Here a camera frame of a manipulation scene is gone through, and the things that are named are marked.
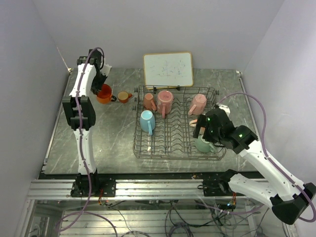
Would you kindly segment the large orange mug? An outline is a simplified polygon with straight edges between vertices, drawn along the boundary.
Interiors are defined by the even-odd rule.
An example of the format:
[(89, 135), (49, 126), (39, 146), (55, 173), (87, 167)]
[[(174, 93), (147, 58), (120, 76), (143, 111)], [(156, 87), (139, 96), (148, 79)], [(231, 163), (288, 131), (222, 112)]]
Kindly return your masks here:
[(111, 87), (107, 84), (102, 85), (101, 90), (96, 95), (96, 98), (101, 104), (108, 104), (117, 100), (116, 96), (112, 93)]

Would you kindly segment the mint green cup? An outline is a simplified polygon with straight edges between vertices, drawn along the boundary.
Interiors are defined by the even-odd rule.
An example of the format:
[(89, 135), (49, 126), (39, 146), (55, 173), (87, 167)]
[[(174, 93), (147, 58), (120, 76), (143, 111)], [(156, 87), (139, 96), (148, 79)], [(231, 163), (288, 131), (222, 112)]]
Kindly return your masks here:
[(215, 152), (216, 150), (215, 146), (211, 142), (203, 139), (202, 135), (195, 140), (195, 147), (202, 153)]

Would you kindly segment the small orange cup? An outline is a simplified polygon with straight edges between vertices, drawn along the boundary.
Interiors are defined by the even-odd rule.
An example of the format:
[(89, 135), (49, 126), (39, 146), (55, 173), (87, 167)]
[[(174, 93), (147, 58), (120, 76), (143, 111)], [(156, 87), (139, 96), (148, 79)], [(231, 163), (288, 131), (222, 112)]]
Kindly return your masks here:
[(127, 102), (129, 101), (129, 99), (130, 99), (132, 96), (133, 96), (133, 95), (132, 95), (131, 93), (128, 93), (128, 92), (126, 92), (126, 91), (120, 91), (120, 92), (118, 93), (117, 99), (118, 99), (121, 103), (125, 104), (125, 103), (127, 103)]

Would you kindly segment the light blue mug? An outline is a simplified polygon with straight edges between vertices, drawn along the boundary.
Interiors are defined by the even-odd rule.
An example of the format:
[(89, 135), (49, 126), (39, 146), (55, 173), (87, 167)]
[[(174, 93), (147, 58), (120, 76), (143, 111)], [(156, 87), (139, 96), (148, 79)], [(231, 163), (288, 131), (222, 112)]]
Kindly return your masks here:
[(153, 135), (156, 121), (154, 114), (149, 110), (144, 110), (140, 115), (140, 126), (144, 132), (147, 132), (150, 136)]

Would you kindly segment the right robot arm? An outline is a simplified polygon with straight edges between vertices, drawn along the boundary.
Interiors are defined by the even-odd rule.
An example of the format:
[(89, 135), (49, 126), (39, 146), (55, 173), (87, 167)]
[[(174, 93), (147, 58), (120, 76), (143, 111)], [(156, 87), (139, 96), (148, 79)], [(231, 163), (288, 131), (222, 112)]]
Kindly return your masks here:
[(314, 208), (312, 199), (316, 195), (313, 183), (305, 183), (284, 168), (259, 141), (247, 126), (235, 127), (227, 113), (215, 108), (199, 115), (193, 137), (200, 135), (206, 144), (219, 144), (240, 155), (267, 180), (266, 183), (246, 178), (234, 170), (227, 170), (219, 177), (218, 191), (223, 195), (239, 193), (271, 208), (282, 222), (293, 225), (307, 207)]

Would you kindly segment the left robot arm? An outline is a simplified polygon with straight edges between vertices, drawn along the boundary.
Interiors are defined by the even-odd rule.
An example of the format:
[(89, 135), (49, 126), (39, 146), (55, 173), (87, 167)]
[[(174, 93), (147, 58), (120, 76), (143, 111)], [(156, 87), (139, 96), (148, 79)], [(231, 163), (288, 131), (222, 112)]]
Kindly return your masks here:
[(103, 49), (90, 49), (87, 56), (79, 57), (77, 66), (74, 87), (62, 99), (66, 121), (75, 135), (78, 150), (78, 174), (71, 190), (71, 196), (76, 198), (95, 196), (101, 189), (92, 145), (92, 127), (96, 123), (96, 112), (89, 93), (98, 92), (107, 78), (101, 73), (104, 66)]

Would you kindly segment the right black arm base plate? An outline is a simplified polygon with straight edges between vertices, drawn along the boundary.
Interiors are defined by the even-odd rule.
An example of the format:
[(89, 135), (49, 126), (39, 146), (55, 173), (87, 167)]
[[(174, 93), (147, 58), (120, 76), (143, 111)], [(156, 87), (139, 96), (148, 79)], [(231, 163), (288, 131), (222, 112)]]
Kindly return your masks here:
[(216, 173), (214, 178), (208, 178), (198, 185), (198, 189), (203, 191), (205, 197), (213, 197), (220, 195), (233, 195), (233, 191), (229, 186), (234, 175), (238, 174), (237, 171), (227, 170), (225, 172)]

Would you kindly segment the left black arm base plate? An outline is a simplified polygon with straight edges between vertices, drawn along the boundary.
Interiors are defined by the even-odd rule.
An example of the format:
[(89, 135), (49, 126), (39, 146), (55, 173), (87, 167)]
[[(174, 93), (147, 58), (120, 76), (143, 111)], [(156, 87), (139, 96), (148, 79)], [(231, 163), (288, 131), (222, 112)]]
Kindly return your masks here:
[(112, 178), (104, 178), (95, 173), (88, 175), (78, 174), (73, 182), (70, 192), (71, 197), (114, 197), (116, 194), (116, 181)]

